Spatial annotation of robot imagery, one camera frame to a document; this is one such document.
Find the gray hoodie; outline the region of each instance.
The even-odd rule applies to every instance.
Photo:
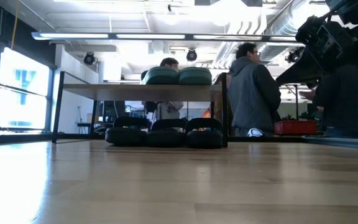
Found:
[[[232,75],[229,99],[233,112],[233,128],[259,128],[273,132],[272,114],[281,102],[278,85],[264,65],[241,57],[230,67]]]

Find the desk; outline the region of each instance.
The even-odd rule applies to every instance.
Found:
[[[226,79],[219,85],[113,85],[113,84],[64,84],[65,75],[60,72],[58,95],[56,102],[55,124],[53,126],[52,142],[58,138],[58,124],[60,108],[62,106],[63,90],[94,100],[90,135],[93,134],[96,107],[100,100],[127,100],[127,101],[191,101],[213,102],[223,95],[222,106],[227,106]],[[223,110],[223,123],[227,121],[227,111]],[[223,142],[227,146],[227,127],[223,129]]]

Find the yellow cable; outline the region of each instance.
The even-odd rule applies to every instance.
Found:
[[[11,50],[13,50],[13,45],[15,43],[15,35],[16,35],[16,27],[17,27],[17,17],[18,17],[18,15],[19,15],[19,0],[16,1],[15,26],[13,27]]]

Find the green cushion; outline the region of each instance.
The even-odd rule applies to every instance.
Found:
[[[188,67],[179,71],[181,85],[211,85],[212,75],[207,68]]]
[[[147,85],[175,85],[178,84],[179,74],[170,67],[154,67],[147,71],[142,84]]]

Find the hood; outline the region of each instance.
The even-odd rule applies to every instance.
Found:
[[[235,61],[233,61],[233,63],[230,66],[230,75],[232,76],[236,76],[240,73],[240,71],[242,70],[242,68],[244,68],[245,66],[252,64],[253,62],[247,58],[246,56],[241,57]]]

